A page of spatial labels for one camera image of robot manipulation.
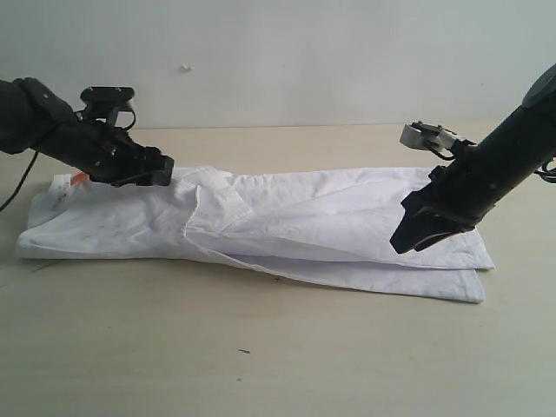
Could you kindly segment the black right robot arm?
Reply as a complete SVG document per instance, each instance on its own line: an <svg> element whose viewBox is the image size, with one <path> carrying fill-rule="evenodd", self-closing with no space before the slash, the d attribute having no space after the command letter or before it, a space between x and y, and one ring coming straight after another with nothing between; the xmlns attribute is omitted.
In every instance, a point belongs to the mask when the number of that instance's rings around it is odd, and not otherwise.
<svg viewBox="0 0 556 417"><path fill-rule="evenodd" d="M401 202L405 213L390 244L404 254L474 230L530 175L555 181L548 167L555 158L555 69L545 71L520 106L479 143L423 122L405 125L400 143L445 161L430 172L428 185Z"/></svg>

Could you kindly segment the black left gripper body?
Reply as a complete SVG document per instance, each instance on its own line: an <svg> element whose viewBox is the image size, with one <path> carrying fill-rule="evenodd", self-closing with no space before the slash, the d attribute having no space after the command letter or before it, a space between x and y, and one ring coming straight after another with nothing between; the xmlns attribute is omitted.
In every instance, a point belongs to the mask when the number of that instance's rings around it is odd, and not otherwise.
<svg viewBox="0 0 556 417"><path fill-rule="evenodd" d="M134 142L127 131L103 122L62 124L38 143L38 151L81 170L93 182L126 185L142 162L162 155Z"/></svg>

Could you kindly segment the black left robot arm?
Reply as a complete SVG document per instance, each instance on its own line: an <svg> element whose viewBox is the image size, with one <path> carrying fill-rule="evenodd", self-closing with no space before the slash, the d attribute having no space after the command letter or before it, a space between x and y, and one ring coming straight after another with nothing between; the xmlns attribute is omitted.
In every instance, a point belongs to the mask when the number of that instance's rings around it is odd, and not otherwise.
<svg viewBox="0 0 556 417"><path fill-rule="evenodd" d="M175 161L116 125L119 114L135 113L134 96L130 87L88 87L76 111L36 78L1 81L1 150L33 149L113 187L168 186Z"/></svg>

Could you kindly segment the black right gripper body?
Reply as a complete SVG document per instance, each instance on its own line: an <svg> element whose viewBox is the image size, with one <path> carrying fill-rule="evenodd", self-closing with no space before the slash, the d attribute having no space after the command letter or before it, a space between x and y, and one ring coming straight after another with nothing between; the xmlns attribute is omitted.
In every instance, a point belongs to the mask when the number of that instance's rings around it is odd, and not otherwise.
<svg viewBox="0 0 556 417"><path fill-rule="evenodd" d="M467 231L504 196L504 169L494 162L453 162L436 167L429 178L429 184L401 202L405 213L438 210L460 219Z"/></svg>

